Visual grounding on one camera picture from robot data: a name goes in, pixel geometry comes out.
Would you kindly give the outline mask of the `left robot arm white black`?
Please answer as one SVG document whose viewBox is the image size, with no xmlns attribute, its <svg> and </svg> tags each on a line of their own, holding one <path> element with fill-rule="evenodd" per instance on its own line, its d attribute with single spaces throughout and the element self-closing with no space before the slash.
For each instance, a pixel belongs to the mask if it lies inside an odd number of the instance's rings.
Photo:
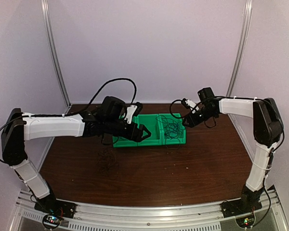
<svg viewBox="0 0 289 231">
<path fill-rule="evenodd" d="M 151 137 L 143 124 L 133 122 L 143 105 L 139 102 L 126 105 L 113 96 L 104 98 L 93 111 L 82 110 L 75 114 L 31 114 L 15 108 L 5 126 L 1 128 L 2 160 L 24 181 L 24 184 L 41 200 L 41 206 L 54 214 L 60 204 L 51 189 L 29 160 L 25 142 L 47 137 L 93 137 L 109 134 L 133 142 Z"/>
</svg>

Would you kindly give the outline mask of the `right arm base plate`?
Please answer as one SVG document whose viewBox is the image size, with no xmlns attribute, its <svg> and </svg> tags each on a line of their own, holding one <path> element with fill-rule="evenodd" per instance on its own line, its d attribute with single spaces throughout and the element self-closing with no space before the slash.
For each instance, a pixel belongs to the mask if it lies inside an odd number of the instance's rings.
<svg viewBox="0 0 289 231">
<path fill-rule="evenodd" d="M 246 205 L 242 202 L 241 199 L 236 199 L 233 201 L 225 200 L 220 204 L 220 206 L 224 218 L 252 213 L 255 210 L 262 208 L 261 202 L 255 202 L 251 205 Z"/>
</svg>

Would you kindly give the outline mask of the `green bin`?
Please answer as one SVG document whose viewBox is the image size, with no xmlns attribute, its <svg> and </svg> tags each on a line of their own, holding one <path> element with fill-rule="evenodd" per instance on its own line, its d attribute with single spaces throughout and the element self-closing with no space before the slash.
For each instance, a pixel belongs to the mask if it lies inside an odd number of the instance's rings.
<svg viewBox="0 0 289 231">
<path fill-rule="evenodd" d="M 138 143 L 134 141 L 130 141 L 123 137 L 113 136 L 113 147 L 114 148 L 126 148 L 126 147 L 137 147 Z"/>
<path fill-rule="evenodd" d="M 138 115 L 139 125 L 142 124 L 151 132 L 151 136 L 138 146 L 161 146 L 162 145 L 162 128 L 158 121 L 159 114 L 140 114 Z"/>
<path fill-rule="evenodd" d="M 182 125 L 181 115 L 176 113 L 159 114 L 158 121 L 162 128 L 162 144 L 168 145 L 184 145 L 186 144 L 186 129 Z"/>
</svg>

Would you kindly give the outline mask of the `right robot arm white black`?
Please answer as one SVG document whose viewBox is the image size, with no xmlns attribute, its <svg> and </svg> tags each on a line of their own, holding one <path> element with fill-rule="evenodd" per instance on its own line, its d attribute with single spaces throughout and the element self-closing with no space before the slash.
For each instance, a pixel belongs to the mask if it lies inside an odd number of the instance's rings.
<svg viewBox="0 0 289 231">
<path fill-rule="evenodd" d="M 284 126 L 273 98 L 258 99 L 226 97 L 214 95 L 210 87 L 198 91 L 199 103 L 186 98 L 181 104 L 190 112 L 183 116 L 183 125 L 193 128 L 220 114 L 251 118 L 256 152 L 249 177 L 242 189 L 237 208 L 248 212 L 258 202 L 264 191 L 265 177 L 272 167 L 275 151 L 280 147 L 284 136 Z"/>
</svg>

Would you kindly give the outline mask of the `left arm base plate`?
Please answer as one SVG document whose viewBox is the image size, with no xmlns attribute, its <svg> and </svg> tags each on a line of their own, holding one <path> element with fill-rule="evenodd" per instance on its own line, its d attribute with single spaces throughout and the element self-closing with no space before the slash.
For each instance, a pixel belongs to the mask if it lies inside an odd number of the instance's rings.
<svg viewBox="0 0 289 231">
<path fill-rule="evenodd" d="M 36 199 L 34 209 L 61 218 L 73 218 L 76 204 L 57 199 Z"/>
</svg>

